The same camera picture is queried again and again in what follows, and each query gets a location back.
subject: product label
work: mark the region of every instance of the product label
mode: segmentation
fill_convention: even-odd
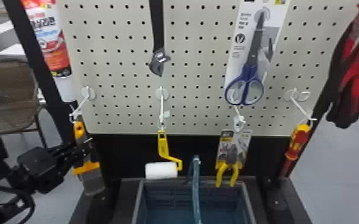
[[[21,1],[51,74],[57,77],[71,75],[67,46],[58,24],[55,0]]]
[[[247,149],[252,139],[252,130],[235,132],[233,130],[223,130],[221,132],[220,142],[218,144],[216,169],[223,163],[233,161],[237,163],[240,169],[246,161]]]
[[[271,57],[269,57],[269,55],[273,55],[273,52],[270,54],[270,47],[275,50],[278,34],[284,23],[288,6],[289,1],[255,0],[250,2],[240,0],[233,41],[228,56],[227,71],[225,72],[224,88],[227,88],[228,85],[241,74],[243,65],[249,54],[257,22],[262,13],[264,13],[263,35],[257,66],[258,77],[262,83],[264,83],[264,79],[270,68]],[[257,93],[261,91],[260,86],[254,85],[250,86],[250,88]]]

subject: scissors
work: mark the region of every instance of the scissors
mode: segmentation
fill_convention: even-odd
[[[261,13],[242,72],[225,89],[225,100],[231,105],[251,105],[263,96],[264,86],[258,76],[258,54],[262,42],[263,22],[264,13]]]

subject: glove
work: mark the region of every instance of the glove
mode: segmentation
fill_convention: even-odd
[[[346,32],[341,62],[332,62],[330,76],[338,76],[338,86],[327,115],[327,120],[340,128],[348,128],[359,118],[359,13]]]

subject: paint roller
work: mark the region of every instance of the paint roller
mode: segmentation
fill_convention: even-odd
[[[145,165],[146,179],[176,178],[178,171],[182,171],[182,160],[169,155],[165,130],[157,131],[157,149],[161,158],[171,162],[147,163]]]

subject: yellow pliers handle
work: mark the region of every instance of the yellow pliers handle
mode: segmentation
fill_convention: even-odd
[[[230,186],[235,186],[235,182],[238,179],[239,176],[239,168],[237,164],[234,165],[228,165],[227,163],[222,163],[220,168],[217,171],[217,176],[216,176],[216,187],[219,188],[221,186],[221,182],[222,182],[222,174],[228,169],[232,169],[233,170],[233,175],[230,179]]]

